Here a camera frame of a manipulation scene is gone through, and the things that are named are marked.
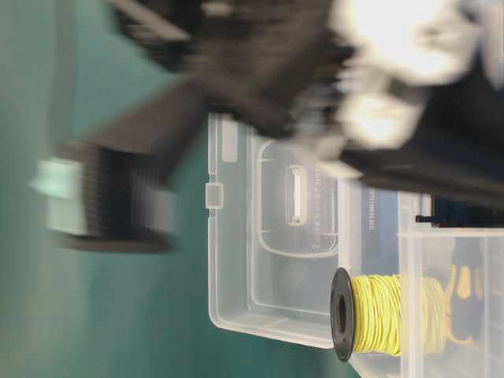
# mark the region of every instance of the blurry black object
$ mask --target blurry black object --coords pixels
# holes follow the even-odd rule
[[[504,208],[504,101],[476,59],[459,81],[433,87],[413,137],[397,150],[347,149],[341,160],[372,187]]]
[[[431,215],[416,221],[437,228],[504,228],[504,210],[432,196]]]
[[[299,95],[330,85],[353,51],[326,26],[332,0],[110,1],[119,31],[187,78],[81,141],[77,149],[88,152],[80,162],[89,234],[70,236],[70,246],[159,252],[166,249],[164,236],[136,216],[144,209],[135,187],[170,185],[211,112],[230,113],[261,135],[291,137]],[[114,6],[119,3],[140,5],[180,32],[162,37],[135,12]],[[224,8],[208,11],[219,4]],[[403,147],[349,145],[341,160],[374,187],[504,207],[504,107],[481,62],[458,82],[431,90],[416,134]]]

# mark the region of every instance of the black machine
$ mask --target black machine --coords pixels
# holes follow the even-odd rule
[[[455,24],[461,25],[457,32],[462,44],[444,43],[447,22],[432,22],[418,48],[424,53],[429,46],[436,54],[445,54],[450,65],[442,74],[423,75],[404,69],[408,67],[403,62],[384,61],[378,36],[376,48],[357,43],[365,41],[366,31],[339,27],[340,15],[346,17],[341,24],[352,21],[348,16],[352,13],[340,8],[351,8],[352,1],[336,3],[110,0],[117,30],[149,59],[187,78],[86,139],[57,146],[58,158],[81,167],[78,185],[83,205],[78,207],[87,226],[60,230],[67,242],[89,250],[165,250],[163,231],[147,221],[152,217],[146,208],[155,206],[144,203],[142,194],[169,187],[173,170],[204,129],[208,114],[229,113],[261,135],[293,139],[307,133],[296,120],[307,111],[304,104],[317,96],[324,98],[319,109],[323,122],[315,136],[341,135],[344,140],[334,154],[319,159],[349,165],[373,187],[467,202],[471,214],[495,214],[490,208],[500,212],[504,97],[501,86],[488,75],[480,40],[473,38],[473,31],[482,27],[479,13],[467,6],[449,9],[456,15]],[[446,13],[440,8],[439,14]],[[362,66],[355,63],[361,60]],[[360,67],[372,75],[362,81],[365,88],[356,97],[343,84],[348,84],[346,73]],[[385,117],[379,110],[367,113],[364,96],[384,102],[385,113],[405,114],[390,124],[386,140],[378,140],[355,121],[363,113],[366,120]],[[406,129],[407,136],[394,137]],[[433,203],[437,216],[440,204]],[[504,217],[495,215],[495,222],[490,218],[470,217],[469,223],[504,224]],[[447,226],[450,219],[437,224]],[[461,222],[451,224],[460,227]]]

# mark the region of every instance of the spool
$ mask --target spool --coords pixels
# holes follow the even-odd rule
[[[338,359],[347,362],[355,344],[354,290],[345,268],[338,268],[331,288],[331,332]]]
[[[347,362],[354,351],[401,355],[401,288],[398,276],[350,278],[339,268],[332,280],[331,330],[336,355]],[[447,340],[445,294],[438,280],[424,277],[422,294],[423,351],[442,353]]]

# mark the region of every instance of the teal surface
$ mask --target teal surface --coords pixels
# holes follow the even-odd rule
[[[176,78],[113,33],[101,1],[72,5],[77,71],[69,129],[79,135]],[[43,201],[28,182],[46,151],[54,48],[53,2],[0,1],[0,376],[353,375],[330,350],[211,324],[205,135],[177,177],[183,253],[122,256],[51,246]],[[65,103],[61,114],[69,111]]]

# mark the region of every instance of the plastic storage bin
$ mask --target plastic storage bin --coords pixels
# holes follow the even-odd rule
[[[400,274],[402,355],[353,354],[363,378],[504,376],[504,230],[417,223],[430,214],[429,196],[331,180],[218,116],[209,123],[209,177],[216,326],[332,348],[337,267],[352,276]],[[424,350],[427,277],[441,284],[447,308],[450,336],[437,353]]]
[[[209,315],[221,328],[332,347],[336,180],[227,117],[209,123]]]

